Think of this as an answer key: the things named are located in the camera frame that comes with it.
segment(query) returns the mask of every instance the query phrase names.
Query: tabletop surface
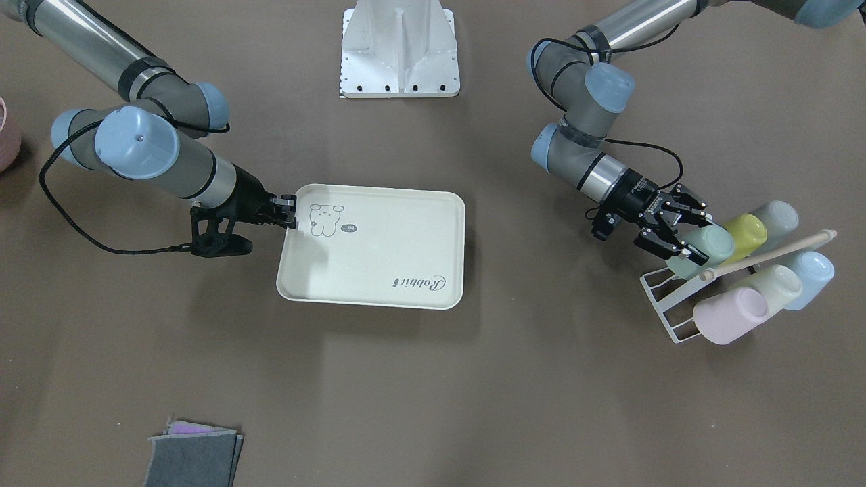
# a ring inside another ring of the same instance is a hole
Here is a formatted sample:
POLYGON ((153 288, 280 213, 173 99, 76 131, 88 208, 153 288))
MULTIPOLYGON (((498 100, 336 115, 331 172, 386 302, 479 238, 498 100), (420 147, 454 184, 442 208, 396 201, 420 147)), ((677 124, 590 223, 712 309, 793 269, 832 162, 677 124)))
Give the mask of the tabletop surface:
MULTIPOLYGON (((311 183, 447 191, 467 207, 465 292, 449 311, 290 302, 284 233, 239 225, 249 256, 115 256, 42 194, 49 128, 115 92, 0 17, 0 96, 24 133, 0 174, 0 485, 139 485, 168 418, 245 436, 236 485, 866 484, 866 29, 812 30, 748 3, 624 56, 637 81, 611 137, 676 150, 718 220, 798 209, 837 277, 734 344, 676 345, 638 277, 662 266, 529 158, 560 113, 525 70, 621 2, 470 2, 454 11, 462 91, 338 97, 351 1, 89 2, 189 81, 232 130, 204 143, 269 191, 311 183)), ((651 179, 653 151, 605 149, 651 179)), ((58 163, 76 220, 120 248, 189 238, 188 205, 58 163)))

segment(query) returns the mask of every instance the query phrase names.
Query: pink bowl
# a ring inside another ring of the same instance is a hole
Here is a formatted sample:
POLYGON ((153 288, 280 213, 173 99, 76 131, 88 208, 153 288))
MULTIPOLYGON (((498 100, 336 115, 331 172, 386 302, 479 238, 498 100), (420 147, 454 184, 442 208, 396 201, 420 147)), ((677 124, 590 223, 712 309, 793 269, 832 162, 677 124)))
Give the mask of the pink bowl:
POLYGON ((9 117, 6 102, 0 98, 0 172, 12 164, 21 150, 21 130, 9 117))

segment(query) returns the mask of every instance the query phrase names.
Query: light blue cap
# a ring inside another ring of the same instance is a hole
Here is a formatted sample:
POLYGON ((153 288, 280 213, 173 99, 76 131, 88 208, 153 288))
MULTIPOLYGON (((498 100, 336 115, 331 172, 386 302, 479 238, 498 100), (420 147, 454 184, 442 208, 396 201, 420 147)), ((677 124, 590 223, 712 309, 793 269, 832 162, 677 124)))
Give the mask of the light blue cap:
POLYGON ((229 102, 223 93, 210 83, 196 83, 196 86, 202 90, 204 101, 208 104, 210 128, 216 130, 225 127, 229 123, 229 102))
POLYGON ((607 62, 597 62, 586 72, 586 89, 602 108, 620 114, 635 91, 635 79, 607 62))
POLYGON ((808 0, 797 12, 794 22, 814 29, 824 29, 854 13, 863 0, 808 0))
MULTIPOLYGON (((55 122, 51 124, 51 145, 55 147, 60 146, 64 140, 69 138, 69 127, 72 125, 72 119, 75 118, 77 114, 83 112, 86 108, 76 108, 74 110, 67 110, 60 114, 59 117, 55 119, 55 122)), ((75 155, 72 154, 72 147, 67 147, 63 149, 63 152, 60 153, 60 156, 65 160, 79 166, 82 169, 87 169, 84 167, 81 162, 78 162, 78 159, 75 158, 75 155)))
POLYGON ((539 47, 535 50, 535 59, 533 59, 532 49, 529 49, 529 52, 527 52, 527 73, 529 73, 530 76, 533 75, 533 66, 535 66, 535 63, 539 61, 541 53, 547 48, 548 45, 550 45, 550 41, 544 41, 539 44, 539 47))
POLYGON ((535 164, 541 166, 547 172, 550 172, 550 169, 547 167, 547 153, 550 151, 550 142, 553 140, 555 133, 556 124, 552 123, 544 127, 544 130, 535 138, 535 143, 533 144, 532 158, 535 164))
POLYGON ((815 251, 800 252, 786 258, 782 264, 793 270, 803 282, 803 294, 785 306, 789 311, 805 308, 836 275, 830 259, 815 251))
POLYGON ((174 166, 180 138, 168 121, 138 107, 111 112, 96 131, 96 155, 119 175, 151 179, 174 166))

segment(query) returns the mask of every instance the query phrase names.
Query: gray cloth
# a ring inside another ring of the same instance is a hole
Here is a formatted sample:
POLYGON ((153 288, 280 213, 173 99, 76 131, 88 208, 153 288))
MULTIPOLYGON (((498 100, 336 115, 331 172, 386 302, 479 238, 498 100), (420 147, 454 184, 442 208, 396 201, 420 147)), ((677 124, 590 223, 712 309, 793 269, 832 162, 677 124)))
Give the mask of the gray cloth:
POLYGON ((231 487, 243 436, 237 431, 202 427, 206 432, 164 434, 153 444, 145 487, 231 487))

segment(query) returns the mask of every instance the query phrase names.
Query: blue joint cap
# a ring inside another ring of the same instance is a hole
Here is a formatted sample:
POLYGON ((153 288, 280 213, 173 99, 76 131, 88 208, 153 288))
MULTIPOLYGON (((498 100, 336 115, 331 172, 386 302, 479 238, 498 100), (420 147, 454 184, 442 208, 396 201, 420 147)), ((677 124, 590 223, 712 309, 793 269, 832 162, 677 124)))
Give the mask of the blue joint cap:
POLYGON ((813 29, 836 25, 854 13, 862 0, 808 0, 794 17, 794 22, 813 29))
MULTIPOLYGON (((84 110, 85 108, 67 110, 55 119, 55 122, 51 125, 51 145, 54 146, 55 149, 59 147, 64 140, 69 138, 69 127, 72 126, 72 120, 77 114, 80 114, 84 110)), ((78 159, 76 159, 75 155, 72 154, 72 147, 67 147, 63 149, 63 152, 60 153, 60 156, 82 169, 87 169, 81 164, 81 162, 78 162, 78 159)))
POLYGON ((226 101, 223 93, 210 83, 196 83, 196 86, 202 90, 204 101, 208 104, 210 129, 225 127, 225 124, 229 123, 229 102, 226 101))
POLYGON ((541 53, 549 45, 550 45, 550 41, 544 41, 541 44, 539 44, 539 47, 535 50, 535 59, 533 59, 533 50, 532 49, 529 49, 529 52, 527 52, 527 73, 529 73, 530 76, 533 75, 533 66, 535 66, 535 63, 539 61, 539 58, 541 57, 541 53))
POLYGON ((592 98, 608 112, 620 114, 635 91, 635 79, 607 62, 597 62, 586 72, 584 80, 592 98))
POLYGON ((556 133, 556 124, 552 123, 541 131, 533 144, 532 158, 535 164, 550 172, 547 167, 547 153, 550 152, 550 142, 553 140, 553 135, 556 133))
POLYGON ((138 107, 111 112, 96 131, 96 155, 119 175, 151 179, 174 166, 180 138, 168 121, 138 107))

